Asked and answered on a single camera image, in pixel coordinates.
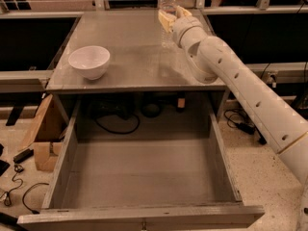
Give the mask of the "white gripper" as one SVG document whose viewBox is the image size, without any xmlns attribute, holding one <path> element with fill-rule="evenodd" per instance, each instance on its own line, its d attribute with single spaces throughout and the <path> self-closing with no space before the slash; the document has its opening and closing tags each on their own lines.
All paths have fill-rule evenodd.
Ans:
<svg viewBox="0 0 308 231">
<path fill-rule="evenodd" d="M 170 33 L 173 28 L 173 41 L 183 49 L 189 49 L 206 38 L 202 23 L 191 15 L 191 12 L 181 6 L 176 7 L 178 19 L 174 14 L 166 13 L 163 10 L 158 11 L 158 18 L 162 27 L 167 33 Z"/>
</svg>

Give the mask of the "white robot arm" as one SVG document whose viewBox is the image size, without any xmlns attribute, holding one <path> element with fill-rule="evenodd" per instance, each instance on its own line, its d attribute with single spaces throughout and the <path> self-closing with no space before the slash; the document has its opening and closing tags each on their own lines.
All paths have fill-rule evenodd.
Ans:
<svg viewBox="0 0 308 231">
<path fill-rule="evenodd" d="M 239 101 L 274 153 L 308 188 L 308 121 L 255 75 L 221 38 L 178 6 L 158 18 L 184 50 L 193 77 L 201 83 L 221 79 Z"/>
</svg>

